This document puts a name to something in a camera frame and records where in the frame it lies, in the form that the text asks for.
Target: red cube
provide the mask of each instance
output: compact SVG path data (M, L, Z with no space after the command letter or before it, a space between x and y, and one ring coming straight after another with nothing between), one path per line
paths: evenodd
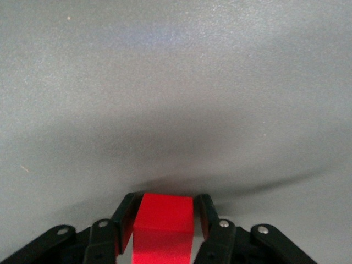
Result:
M189 264L193 198L145 194L133 228L133 264Z

